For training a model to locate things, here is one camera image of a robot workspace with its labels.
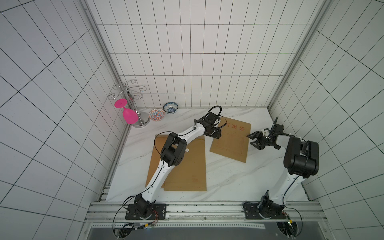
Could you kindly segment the brown kraft file bag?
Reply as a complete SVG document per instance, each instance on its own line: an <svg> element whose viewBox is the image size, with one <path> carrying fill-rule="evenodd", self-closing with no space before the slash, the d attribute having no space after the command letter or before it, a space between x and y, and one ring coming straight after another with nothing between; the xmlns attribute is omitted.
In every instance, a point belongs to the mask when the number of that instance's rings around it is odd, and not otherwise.
<svg viewBox="0 0 384 240"><path fill-rule="evenodd" d="M198 137L187 145L182 162L168 175L164 183L165 191L205 192L206 148L205 138Z"/></svg>
<svg viewBox="0 0 384 240"><path fill-rule="evenodd" d="M155 146L153 147L151 162L150 162L148 175L147 175L146 186L148 185L148 183L150 182L150 180L152 179L152 177L154 176L154 174L158 168L159 162L161 160L160 152L163 149L167 138L168 138L167 135L160 135L155 140Z"/></svg>

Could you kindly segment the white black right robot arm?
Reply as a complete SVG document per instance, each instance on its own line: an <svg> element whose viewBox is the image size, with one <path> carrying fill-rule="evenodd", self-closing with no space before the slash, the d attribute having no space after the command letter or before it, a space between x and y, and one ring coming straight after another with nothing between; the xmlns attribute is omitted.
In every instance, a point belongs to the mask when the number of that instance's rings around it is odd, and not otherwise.
<svg viewBox="0 0 384 240"><path fill-rule="evenodd" d="M278 182L272 190L266 191L258 204L250 204L250 209L245 210L248 213L257 210L261 218L266 220L280 216L285 208L285 198L298 184L316 175L320 168L319 143L284 133L284 126L277 121L274 120L270 129L247 135L252 140L250 144L258 150L265 147L285 150L284 171Z"/></svg>

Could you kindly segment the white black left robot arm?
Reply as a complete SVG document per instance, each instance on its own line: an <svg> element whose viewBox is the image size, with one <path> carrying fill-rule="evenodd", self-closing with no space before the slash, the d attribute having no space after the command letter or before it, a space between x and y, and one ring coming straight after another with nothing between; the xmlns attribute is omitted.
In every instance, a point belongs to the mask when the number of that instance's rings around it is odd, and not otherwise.
<svg viewBox="0 0 384 240"><path fill-rule="evenodd" d="M154 209L158 191L165 182L170 172L184 159L187 145L200 136L208 136L219 139L226 123L218 126L221 122L221 106L213 106L199 119L194 120L194 125L181 133L169 131L168 138L160 152L159 165L145 190L137 194L133 207L135 215L142 219L148 219Z"/></svg>

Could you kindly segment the brown kraft file bags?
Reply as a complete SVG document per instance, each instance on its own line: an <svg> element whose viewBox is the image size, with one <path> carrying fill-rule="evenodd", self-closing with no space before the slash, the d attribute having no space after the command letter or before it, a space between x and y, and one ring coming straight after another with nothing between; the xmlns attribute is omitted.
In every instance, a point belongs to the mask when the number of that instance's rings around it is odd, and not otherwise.
<svg viewBox="0 0 384 240"><path fill-rule="evenodd" d="M226 117L222 136L214 139L210 152L245 163L247 161L251 124Z"/></svg>

